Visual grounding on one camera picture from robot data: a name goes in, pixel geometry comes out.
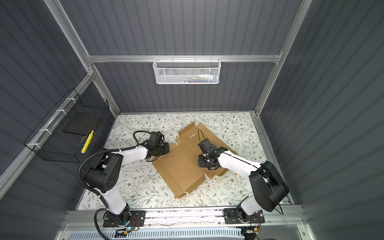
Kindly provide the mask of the brown cardboard box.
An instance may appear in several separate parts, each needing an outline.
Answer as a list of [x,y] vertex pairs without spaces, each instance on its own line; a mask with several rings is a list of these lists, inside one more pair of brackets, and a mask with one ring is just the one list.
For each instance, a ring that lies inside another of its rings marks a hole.
[[181,198],[193,192],[206,177],[210,179],[223,176],[228,170],[219,168],[208,170],[198,166],[198,156],[202,153],[198,144],[206,138],[216,147],[231,148],[213,134],[203,124],[192,122],[178,132],[176,143],[170,143],[170,152],[153,162],[175,198]]

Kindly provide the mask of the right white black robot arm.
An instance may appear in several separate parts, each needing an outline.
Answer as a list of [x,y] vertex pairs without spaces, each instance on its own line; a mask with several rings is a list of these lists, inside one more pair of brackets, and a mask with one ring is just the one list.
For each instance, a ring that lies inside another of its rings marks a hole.
[[272,212],[288,195],[289,187],[273,163],[249,161],[227,148],[217,148],[208,139],[200,142],[198,147],[202,151],[198,157],[200,168],[224,168],[249,180],[252,194],[237,205],[236,214],[240,222],[262,223],[261,211]]

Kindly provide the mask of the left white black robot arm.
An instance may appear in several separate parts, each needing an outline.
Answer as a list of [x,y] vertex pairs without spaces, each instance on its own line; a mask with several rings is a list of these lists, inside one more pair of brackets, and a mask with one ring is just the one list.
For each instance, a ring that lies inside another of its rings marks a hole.
[[102,149],[85,159],[77,173],[78,181],[97,195],[115,225],[127,226],[133,222],[129,205],[116,186],[123,165],[135,161],[158,158],[170,152],[169,143],[161,132],[135,131],[136,145],[122,149]]

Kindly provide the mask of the floral patterned table mat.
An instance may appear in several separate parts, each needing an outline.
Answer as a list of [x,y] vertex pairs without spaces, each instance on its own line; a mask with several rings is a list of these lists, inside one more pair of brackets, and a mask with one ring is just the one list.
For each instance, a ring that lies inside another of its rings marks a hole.
[[[266,161],[252,115],[239,113],[161,113],[120,115],[113,123],[105,148],[125,148],[145,139],[145,131],[160,131],[169,143],[191,123],[203,124],[241,157]],[[235,206],[251,194],[249,182],[232,171],[207,178],[193,192],[176,198],[152,163],[136,161],[124,165],[117,183],[132,209]]]

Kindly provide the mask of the yellow marker pen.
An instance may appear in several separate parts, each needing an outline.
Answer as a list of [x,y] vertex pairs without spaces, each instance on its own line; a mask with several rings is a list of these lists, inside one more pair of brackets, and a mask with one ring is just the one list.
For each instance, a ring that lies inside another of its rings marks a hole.
[[88,135],[87,140],[86,140],[86,142],[84,143],[83,148],[82,148],[82,150],[81,150],[81,153],[82,153],[82,154],[85,154],[85,153],[86,153],[86,151],[87,151],[87,149],[88,149],[90,143],[92,142],[92,139],[93,139],[94,134],[95,134],[95,131],[92,130],[92,131],[90,132],[90,134]]

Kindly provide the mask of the black foam pad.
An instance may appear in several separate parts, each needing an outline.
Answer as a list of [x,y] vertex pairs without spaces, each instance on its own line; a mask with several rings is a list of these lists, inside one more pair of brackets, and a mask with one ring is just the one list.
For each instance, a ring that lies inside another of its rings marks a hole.
[[92,130],[96,131],[103,121],[103,116],[76,113],[65,125],[63,132],[66,134],[87,136]]

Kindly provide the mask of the pens in white basket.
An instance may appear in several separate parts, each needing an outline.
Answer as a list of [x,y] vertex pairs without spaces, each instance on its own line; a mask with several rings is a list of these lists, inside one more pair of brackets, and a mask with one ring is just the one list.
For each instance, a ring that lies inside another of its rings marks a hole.
[[191,75],[183,76],[177,79],[177,81],[182,83],[209,83],[215,84],[219,82],[219,77],[217,75],[203,74],[203,75]]

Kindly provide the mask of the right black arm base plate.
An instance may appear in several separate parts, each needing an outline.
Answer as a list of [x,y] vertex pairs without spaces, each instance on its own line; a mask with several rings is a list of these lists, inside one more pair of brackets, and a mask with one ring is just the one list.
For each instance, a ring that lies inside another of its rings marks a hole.
[[257,211],[251,215],[248,215],[241,208],[225,208],[222,211],[225,223],[228,225],[233,224],[263,224],[265,218],[263,211]]

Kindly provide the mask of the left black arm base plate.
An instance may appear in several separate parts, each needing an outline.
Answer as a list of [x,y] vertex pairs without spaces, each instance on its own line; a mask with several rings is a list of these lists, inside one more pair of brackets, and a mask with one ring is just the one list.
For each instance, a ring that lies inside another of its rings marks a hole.
[[103,216],[103,227],[142,227],[146,218],[146,211],[123,211],[120,215],[115,215],[106,211]]

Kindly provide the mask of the aluminium mounting rail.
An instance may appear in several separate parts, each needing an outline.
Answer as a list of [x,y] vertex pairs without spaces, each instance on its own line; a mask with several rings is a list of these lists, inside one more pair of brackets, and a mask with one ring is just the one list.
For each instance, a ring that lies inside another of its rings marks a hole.
[[[266,226],[305,225],[308,223],[300,205],[283,205],[283,214],[277,211],[263,211]],[[249,227],[249,223],[226,224],[223,215],[225,207],[190,207],[144,209],[145,219],[140,221],[144,229],[205,228],[205,227]],[[95,230],[94,210],[68,211],[59,230]]]

